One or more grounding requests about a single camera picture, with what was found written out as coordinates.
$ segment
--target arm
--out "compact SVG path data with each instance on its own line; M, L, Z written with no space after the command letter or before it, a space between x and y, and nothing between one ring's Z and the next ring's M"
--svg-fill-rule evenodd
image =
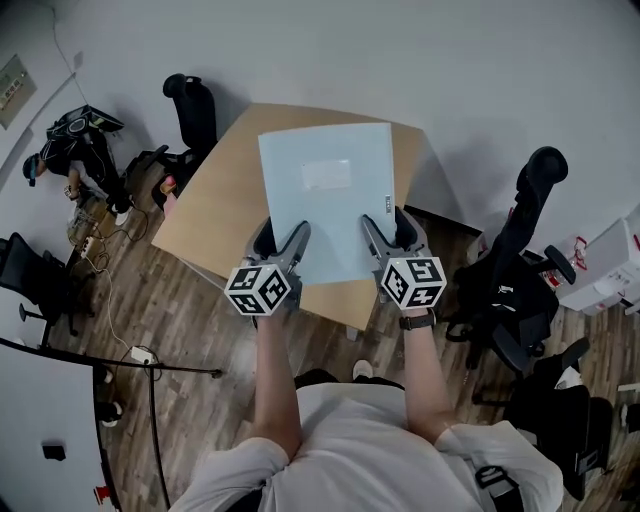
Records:
M291 460L302 442L298 397L282 333L282 311L258 317L255 417L250 437L282 446Z
M422 316L426 310L408 310L403 314ZM431 327L404 331L404 354L408 428L433 444L458 421L449 400Z
M69 189L71 194L69 199L75 201L80 195L80 173L75 169L69 169Z

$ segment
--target office chair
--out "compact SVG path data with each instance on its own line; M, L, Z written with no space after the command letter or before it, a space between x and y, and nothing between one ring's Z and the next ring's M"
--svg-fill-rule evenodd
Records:
M65 265L49 251L38 255L24 239L13 233L9 240L0 239L0 287L19 293L40 308L41 314L28 312L20 304L19 313L22 321L28 317L45 320L47 325L54 325L61 315L66 314L69 320L69 333L77 336L73 328L73 315L82 310L88 316L93 311L79 307L78 295L92 272L83 279L77 280L69 276Z
M543 354L559 303L540 273L558 269L571 284L576 273L553 246L545 249L547 259L539 263L529 263L520 253L533 236L551 189L567 172L557 149L534 152L518 175L516 206L488 254L455 272L459 309L450 318L446 337L471 342L468 369L478 367L485 348L517 373L532 356Z
M485 400L482 393L472 398L474 404L505 407L503 419L534 434L534 444L558 465L565 488L577 500L584 499L587 472L607 469L613 423L611 403L592 398L584 385L556 389L567 368L579 372L578 360L588 350L589 341L582 338L562 354L537 361L506 402Z
M158 162L164 165L166 174L176 181L173 194L177 197L200 167L209 152L218 143L216 132L216 108L211 91L202 79L183 74L171 75L164 82L162 92L171 98L178 113L182 140L189 147L181 155L164 154ZM162 208L166 196L160 192L165 176L153 187L151 195Z

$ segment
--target laminate floor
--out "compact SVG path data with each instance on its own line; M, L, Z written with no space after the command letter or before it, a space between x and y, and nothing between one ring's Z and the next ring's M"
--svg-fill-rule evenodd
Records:
M194 469L209 453L232 447L246 433L252 416L254 394L255 331L251 322L236 314L220 290L191 271L182 262L153 247L150 242L163 220L151 201L151 186L161 167L154 167L132 180L137 211L125 226L106 241L113 281L111 314L116 334L129 345L144 345L165 364L197 368L221 368L224 376L165 371L156 383L160 449L172 501L186 489ZM446 224L421 220L432 252L440 256L449 278L462 265L468 235L452 231ZM128 236L139 241L131 241ZM82 275L86 262L76 265ZM71 338L60 322L51 332L51 346L119 360L126 348L111 334L108 317L109 278L102 273L88 290L96 317L81 320L81 334ZM439 304L439 316L455 309L453 287ZM286 322L286 337L293 372L311 368L328 370L340 380L350 378L356 360L367 359L379 376L403 381L403 343L393 305L376 306L369 326L357 340L349 341L343 326L315 315L298 312ZM593 396L615 405L634 403L634 393L617 393L620 383L640 380L640 329L638 315L625 317L614 307L597 317L585 317L560 309L553 322L547 354L588 336L592 348L582 360L582 375ZM501 417L492 407L471 404L474 390L487 387L494 396L508 395L512 374L493 353L486 353L480 368L465 381L467 344L445 341L445 323L435 328L438 352L449 390L460 419L491 423ZM112 429L102 429L102 438L125 511L164 510L153 458L148 414L147 377L142 370L120 368L115 384L102 394L111 395L125 407L125 416ZM611 444L610 471L592 472L587 498L576 502L566 497L565 511L631 510L616 503L617 496L634 468L640 466L640 434L625 434L616 421Z

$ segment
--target shoe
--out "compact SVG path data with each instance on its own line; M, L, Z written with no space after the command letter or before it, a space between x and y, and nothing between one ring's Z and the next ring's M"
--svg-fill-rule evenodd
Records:
M116 213L116 226L122 226L127 219L129 218L129 213L131 213L132 207L129 206L129 209L124 213Z
M113 373L111 370L107 369L107 374L104 376L104 383L109 384L113 380Z
M113 406L116 408L117 418L111 421L101 421L100 423L102 423L103 427L113 428L118 424L118 421L120 421L120 418L122 418L122 406L118 402L113 402Z
M367 377L370 379L373 377L373 366L369 361L365 361L364 359L360 359L356 361L356 364L353 365L353 380L356 380L358 377Z

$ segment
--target electrical cord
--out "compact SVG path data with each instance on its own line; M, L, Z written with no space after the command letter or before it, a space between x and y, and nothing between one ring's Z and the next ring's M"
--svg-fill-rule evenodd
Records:
M98 270L98 269L96 268L96 266L93 264L93 262L92 262L90 259L88 259L88 258L85 258L85 259L89 262L89 265L91 265L91 267L92 267L92 268L93 268L93 270L96 272L96 274L101 274L102 272L106 272L106 273L107 273L107 277L109 278L109 296L108 296L108 298L107 298L107 316L108 316L108 318L109 318L109 327L111 328L111 334L113 335L113 337L114 337L115 339L117 339L120 343L122 343L125 347L127 347L127 351L126 351L126 352L123 354L123 356L120 358L120 362L122 362L122 361L124 360L124 358L125 358L125 357L127 357L127 355L128 355L128 354L129 354L129 353L130 353L134 348L142 348L142 349L146 350L147 352L149 352L151 355L153 355L153 357L154 357L154 359L155 359L156 363L159 363L159 362L160 362L160 359L158 358L158 354L156 354L156 353L155 353L153 350L151 350L149 347L147 347L146 345L131 345L131 346L129 346L129 344L128 344L126 341L124 341L122 338L120 338L120 337L116 334L115 330L113 329L113 321L112 321L112 319L111 319L111 295L112 295L112 292L113 292L113 280L112 280L112 278L111 278L111 272L109 272L109 270L108 270L106 267ZM114 375L113 375L114 381L115 381L116 376L118 375L118 369L119 369L119 368L120 368L119 366L116 368L115 373L114 373ZM157 377L157 378L154 378L154 382L158 382L158 381L162 378L162 369L158 368L158 371L159 371L158 377ZM146 374L146 375L147 375L147 377L148 377L148 376L149 376L149 373L148 373L147 368L144 368L144 372L145 372L145 374Z
M66 55L64 54L64 52L62 51L62 48L60 47L60 43L58 42L58 34L56 31L56 25L58 23L58 14L56 13L56 8L53 7L52 5L45 5L45 4L41 4L40 2L35 2L36 4L42 6L42 7L46 7L48 9L51 10L51 14L53 14L53 42L56 45L56 48L58 49L58 52L60 53L60 56L62 57L62 60L64 60L64 63L67 66L67 69L69 70L69 73L71 73L71 78L73 79L73 81L76 84L76 87L78 88L78 91L80 92L80 96L82 96L82 99L84 100L85 105L88 105L89 102L87 101L87 97L84 95L84 91L82 90L82 87L80 87L80 83L78 82L78 79L76 78L76 74L75 71L73 71L73 69L71 69L71 65L69 64L69 61L67 60Z
M129 351L131 350L132 347L130 347L126 341L124 341L122 338L120 338L116 334L116 332L113 329L113 322L111 321L111 293L113 292L113 280L111 279L111 272L109 272L109 269L107 268L98 270L89 258L86 258L86 260L89 262L89 265L91 265L93 270L95 270L96 274L102 274L102 272L107 273L107 277L109 278L109 296L107 298L107 313L108 313L107 316L109 317L109 327L111 327L111 334L113 334L113 337L117 339L120 343L122 343L125 347L127 347L127 351Z
M149 215L147 214L147 212L145 212L144 210L141 210L140 208L137 208L133 204L131 205L131 207L134 210L137 210L137 211L139 211L140 213L142 213L144 215L145 223L144 223L144 229L142 230L142 234L140 236L138 236L137 238L133 238L126 229L116 229L113 233L111 233L110 235L107 235L105 237L102 237L102 235L100 235L102 237L101 238L102 242L104 242L105 240L108 240L109 238L111 238L113 235L115 235L117 233L124 233L127 236L127 238L129 240L131 240L132 242L139 242L140 240L142 240L145 237L145 235L147 234L147 229L149 228Z

